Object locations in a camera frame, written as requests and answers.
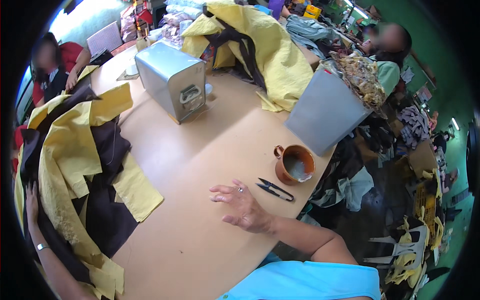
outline metal box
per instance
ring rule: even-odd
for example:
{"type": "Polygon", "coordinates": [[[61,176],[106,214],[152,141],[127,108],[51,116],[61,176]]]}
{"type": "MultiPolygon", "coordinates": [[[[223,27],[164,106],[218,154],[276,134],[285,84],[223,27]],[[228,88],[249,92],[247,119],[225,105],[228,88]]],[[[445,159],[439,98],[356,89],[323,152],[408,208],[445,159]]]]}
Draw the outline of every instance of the metal box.
{"type": "Polygon", "coordinates": [[[371,112],[340,78],[320,69],[313,74],[284,125],[322,156],[371,112]]]}
{"type": "Polygon", "coordinates": [[[162,43],[135,55],[147,91],[178,122],[205,104],[205,63],[162,43]]]}

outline fluorescent light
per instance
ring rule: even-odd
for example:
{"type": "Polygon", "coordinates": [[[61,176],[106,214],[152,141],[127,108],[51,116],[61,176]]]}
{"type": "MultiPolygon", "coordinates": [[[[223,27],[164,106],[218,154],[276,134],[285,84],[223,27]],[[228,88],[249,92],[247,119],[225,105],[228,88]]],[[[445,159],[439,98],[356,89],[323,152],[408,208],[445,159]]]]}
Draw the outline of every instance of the fluorescent light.
{"type": "Polygon", "coordinates": [[[452,118],[452,122],[453,122],[453,124],[455,125],[455,128],[456,128],[457,130],[460,130],[460,128],[459,128],[458,125],[456,124],[455,118],[452,118]]]}
{"type": "Polygon", "coordinates": [[[362,12],[361,10],[359,10],[358,8],[354,7],[353,8],[356,12],[358,12],[359,14],[361,14],[362,17],[364,17],[365,19],[368,19],[368,16],[362,12]]]}

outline white plastic chair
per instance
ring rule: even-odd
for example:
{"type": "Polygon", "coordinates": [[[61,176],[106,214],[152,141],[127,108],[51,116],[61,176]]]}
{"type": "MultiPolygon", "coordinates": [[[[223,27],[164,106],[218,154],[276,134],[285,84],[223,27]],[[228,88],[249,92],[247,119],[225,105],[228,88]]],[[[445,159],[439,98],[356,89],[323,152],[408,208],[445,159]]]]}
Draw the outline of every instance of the white plastic chair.
{"type": "Polygon", "coordinates": [[[416,228],[408,230],[409,233],[419,232],[420,237],[419,241],[412,243],[397,243],[391,236],[385,238],[370,238],[368,241],[374,241],[379,243],[389,243],[394,244],[393,253],[391,256],[384,257],[372,257],[372,258],[363,258],[365,263],[374,263],[374,264],[387,264],[387,265],[378,265],[378,269],[389,269],[390,264],[393,261],[393,258],[403,254],[415,253],[415,260],[412,264],[406,266],[398,266],[398,268],[404,270],[413,270],[417,268],[422,260],[423,251],[425,250],[425,238],[427,237],[427,227],[425,225],[418,226],[416,228]]]}

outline green shirt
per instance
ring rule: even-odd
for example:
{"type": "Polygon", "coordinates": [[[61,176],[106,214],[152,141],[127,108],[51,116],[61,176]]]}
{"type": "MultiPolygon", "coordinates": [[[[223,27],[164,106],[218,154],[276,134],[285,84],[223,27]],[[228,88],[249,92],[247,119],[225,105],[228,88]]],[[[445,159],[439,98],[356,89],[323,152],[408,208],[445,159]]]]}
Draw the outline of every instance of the green shirt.
{"type": "Polygon", "coordinates": [[[385,95],[389,96],[400,80],[400,67],[392,61],[377,61],[378,82],[383,86],[385,95]]]}

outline woman's hand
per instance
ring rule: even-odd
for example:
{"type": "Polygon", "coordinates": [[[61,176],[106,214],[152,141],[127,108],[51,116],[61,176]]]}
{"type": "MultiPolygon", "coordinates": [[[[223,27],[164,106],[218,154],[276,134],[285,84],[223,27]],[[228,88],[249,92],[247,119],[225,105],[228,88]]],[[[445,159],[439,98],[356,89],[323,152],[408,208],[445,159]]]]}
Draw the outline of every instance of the woman's hand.
{"type": "Polygon", "coordinates": [[[67,84],[65,85],[65,91],[70,91],[73,89],[73,87],[77,84],[77,71],[75,69],[72,69],[70,74],[68,75],[67,78],[67,84]]]}
{"type": "Polygon", "coordinates": [[[210,200],[227,203],[239,213],[239,216],[225,215],[222,221],[251,233],[267,233],[275,216],[266,212],[258,204],[245,184],[236,179],[232,182],[236,186],[216,185],[210,188],[211,192],[218,192],[218,194],[210,196],[210,200]]]}
{"type": "Polygon", "coordinates": [[[28,225],[36,225],[38,219],[38,199],[37,199],[37,184],[36,181],[29,183],[27,187],[26,211],[28,225]]]}

